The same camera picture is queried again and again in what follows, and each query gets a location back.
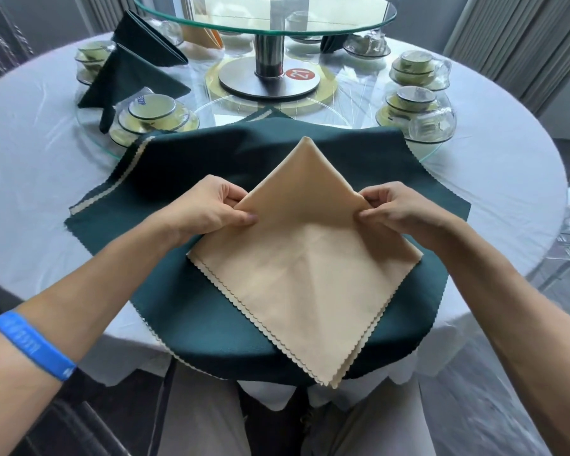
beige pants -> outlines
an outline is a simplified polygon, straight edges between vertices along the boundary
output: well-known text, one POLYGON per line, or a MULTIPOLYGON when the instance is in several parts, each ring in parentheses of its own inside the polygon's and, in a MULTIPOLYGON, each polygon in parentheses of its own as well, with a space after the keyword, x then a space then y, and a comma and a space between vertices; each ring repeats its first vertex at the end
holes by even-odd
MULTIPOLYGON (((154 454, 251 455, 235 383, 182 364, 172 378, 165 419, 153 437, 154 454)), ((347 412, 334 404, 315 409, 301 454, 434 456, 418 382, 395 385, 387 379, 347 412)))

hand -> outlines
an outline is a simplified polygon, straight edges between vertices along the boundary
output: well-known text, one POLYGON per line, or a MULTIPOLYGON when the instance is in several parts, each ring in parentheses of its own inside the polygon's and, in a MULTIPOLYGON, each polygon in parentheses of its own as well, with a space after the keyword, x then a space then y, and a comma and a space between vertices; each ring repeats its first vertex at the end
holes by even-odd
POLYGON ((245 195, 247 192, 241 187, 221 177, 207 175, 153 216, 174 232, 174 246, 181 246, 192 235, 213 232, 225 225, 257 222, 255 214, 233 209, 245 195))
POLYGON ((380 222, 399 233, 407 233, 433 251, 461 221, 401 182, 373 185, 359 193, 373 206, 358 213, 359 220, 380 222))

blue wristband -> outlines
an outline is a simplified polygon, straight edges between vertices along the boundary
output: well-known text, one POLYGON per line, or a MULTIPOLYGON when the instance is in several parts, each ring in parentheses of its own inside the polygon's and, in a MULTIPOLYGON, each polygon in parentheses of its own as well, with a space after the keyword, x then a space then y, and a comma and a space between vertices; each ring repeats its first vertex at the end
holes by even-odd
POLYGON ((0 315, 0 332, 31 361, 60 381, 65 381, 76 369, 75 363, 16 312, 0 315))

red oval label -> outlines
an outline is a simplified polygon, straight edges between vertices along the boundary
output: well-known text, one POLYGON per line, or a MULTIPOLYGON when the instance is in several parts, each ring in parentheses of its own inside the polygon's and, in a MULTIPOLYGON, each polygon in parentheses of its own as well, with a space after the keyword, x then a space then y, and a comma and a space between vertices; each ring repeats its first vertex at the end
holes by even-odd
POLYGON ((291 79, 307 80, 315 78, 315 73, 307 68, 290 68, 285 75, 291 79))

gray curtain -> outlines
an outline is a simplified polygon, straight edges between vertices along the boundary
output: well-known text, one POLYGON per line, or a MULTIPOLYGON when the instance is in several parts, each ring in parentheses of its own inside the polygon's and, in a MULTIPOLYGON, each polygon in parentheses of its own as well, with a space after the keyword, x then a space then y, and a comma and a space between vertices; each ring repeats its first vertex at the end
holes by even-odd
POLYGON ((570 0, 469 0, 444 54, 540 115, 570 77, 570 0))

